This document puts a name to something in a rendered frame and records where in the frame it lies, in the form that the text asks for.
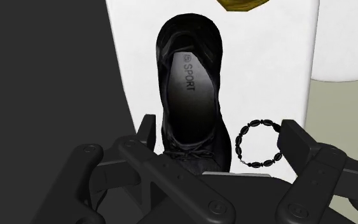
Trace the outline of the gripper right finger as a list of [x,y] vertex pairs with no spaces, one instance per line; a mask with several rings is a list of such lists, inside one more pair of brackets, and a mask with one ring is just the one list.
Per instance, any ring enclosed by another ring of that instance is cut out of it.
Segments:
[[294,120],[273,128],[280,154],[298,176],[275,210],[277,224],[354,224],[329,205],[339,195],[358,210],[358,160],[316,142]]

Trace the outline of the black shoe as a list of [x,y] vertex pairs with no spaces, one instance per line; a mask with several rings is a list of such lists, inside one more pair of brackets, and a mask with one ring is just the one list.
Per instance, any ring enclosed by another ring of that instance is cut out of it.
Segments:
[[194,175],[231,167],[219,103],[222,56],[219,29],[196,13],[166,21],[156,40],[163,154]]

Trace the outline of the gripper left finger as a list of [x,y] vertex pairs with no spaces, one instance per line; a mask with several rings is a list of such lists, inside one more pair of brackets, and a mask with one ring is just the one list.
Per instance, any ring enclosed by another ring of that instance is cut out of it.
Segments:
[[117,139],[113,149],[75,147],[31,224],[106,224],[91,195],[128,185],[141,189],[144,213],[153,212],[166,195],[195,224],[235,224],[231,202],[168,156],[153,152],[155,130],[155,115],[145,115],[138,133]]

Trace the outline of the yellow-brown object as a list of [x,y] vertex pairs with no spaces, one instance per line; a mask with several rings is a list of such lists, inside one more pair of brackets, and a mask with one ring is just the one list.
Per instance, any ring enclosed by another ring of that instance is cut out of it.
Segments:
[[226,11],[250,11],[269,0],[217,0]]

